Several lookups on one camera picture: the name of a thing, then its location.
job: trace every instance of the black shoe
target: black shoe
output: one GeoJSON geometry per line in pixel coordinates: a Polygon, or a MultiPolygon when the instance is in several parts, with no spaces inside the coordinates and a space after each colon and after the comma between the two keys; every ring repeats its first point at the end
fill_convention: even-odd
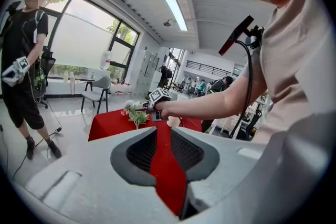
{"type": "Polygon", "coordinates": [[[31,139],[27,141],[27,158],[33,159],[34,158],[34,148],[35,148],[35,141],[31,139]]]}
{"type": "Polygon", "coordinates": [[[59,150],[59,148],[55,145],[53,141],[50,142],[49,148],[56,158],[59,159],[62,157],[61,151],[59,150]]]}

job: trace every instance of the fluorescent light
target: fluorescent light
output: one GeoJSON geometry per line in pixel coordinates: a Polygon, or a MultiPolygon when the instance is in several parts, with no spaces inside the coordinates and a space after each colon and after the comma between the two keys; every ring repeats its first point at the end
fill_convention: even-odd
{"type": "Polygon", "coordinates": [[[180,30],[188,31],[187,25],[186,25],[185,20],[183,18],[181,8],[180,8],[177,0],[166,0],[166,2],[169,5],[169,8],[171,9],[172,13],[175,16],[175,19],[176,19],[177,23],[179,24],[178,26],[180,27],[180,30]]]}

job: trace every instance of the floor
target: floor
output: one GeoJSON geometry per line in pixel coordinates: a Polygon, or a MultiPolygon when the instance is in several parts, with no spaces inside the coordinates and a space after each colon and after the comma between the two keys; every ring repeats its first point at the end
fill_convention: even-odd
{"type": "MultiPolygon", "coordinates": [[[[129,100],[129,95],[109,95],[108,109],[109,111],[123,108],[125,101],[129,100]]],[[[49,133],[53,133],[60,125],[62,130],[51,138],[60,148],[62,155],[67,154],[72,148],[79,147],[83,143],[87,143],[91,128],[91,123],[97,113],[98,104],[93,108],[91,101],[84,104],[83,113],[80,112],[82,98],[61,98],[48,99],[50,104],[48,109],[43,105],[39,105],[40,113],[47,125],[49,133]]],[[[101,105],[100,113],[105,112],[105,104],[101,105]]],[[[0,99],[0,124],[2,124],[4,132],[0,133],[0,162],[6,170],[7,150],[8,148],[8,178],[12,179],[15,171],[20,167],[26,155],[26,140],[15,128],[9,118],[6,106],[0,99]]],[[[41,136],[35,131],[30,130],[30,134],[37,144],[41,140],[41,136]]],[[[50,150],[47,151],[47,144],[42,141],[34,151],[34,159],[25,159],[22,167],[15,175],[14,181],[21,186],[25,184],[36,173],[44,169],[46,166],[55,161],[55,157],[51,155],[50,150]]]]}

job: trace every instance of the white chair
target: white chair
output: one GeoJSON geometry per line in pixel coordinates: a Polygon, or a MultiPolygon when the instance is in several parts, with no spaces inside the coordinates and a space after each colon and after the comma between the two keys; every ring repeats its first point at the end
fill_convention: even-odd
{"type": "Polygon", "coordinates": [[[101,103],[101,100],[103,99],[104,92],[105,92],[106,112],[108,112],[107,94],[110,88],[111,88],[111,79],[110,77],[107,77],[107,76],[102,77],[101,79],[97,81],[87,81],[86,86],[85,86],[85,91],[82,92],[83,101],[82,101],[81,112],[83,112],[84,100],[85,98],[87,98],[92,101],[94,108],[95,108],[95,102],[99,102],[98,110],[97,110],[97,114],[98,114],[99,109],[100,109],[100,103],[101,103]],[[87,91],[88,85],[90,85],[91,91],[87,91]],[[92,87],[102,88],[101,94],[99,92],[93,91],[92,87]]]}

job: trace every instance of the railing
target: railing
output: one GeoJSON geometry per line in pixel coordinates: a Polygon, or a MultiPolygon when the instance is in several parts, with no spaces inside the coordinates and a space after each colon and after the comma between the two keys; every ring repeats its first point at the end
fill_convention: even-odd
{"type": "Polygon", "coordinates": [[[213,74],[215,76],[219,76],[221,78],[231,74],[229,71],[219,69],[219,68],[216,68],[216,67],[211,67],[211,66],[208,66],[208,65],[204,65],[204,64],[199,63],[199,62],[188,61],[186,67],[191,68],[191,69],[196,69],[196,70],[199,70],[199,71],[202,71],[202,72],[210,73],[210,74],[213,74]]]}

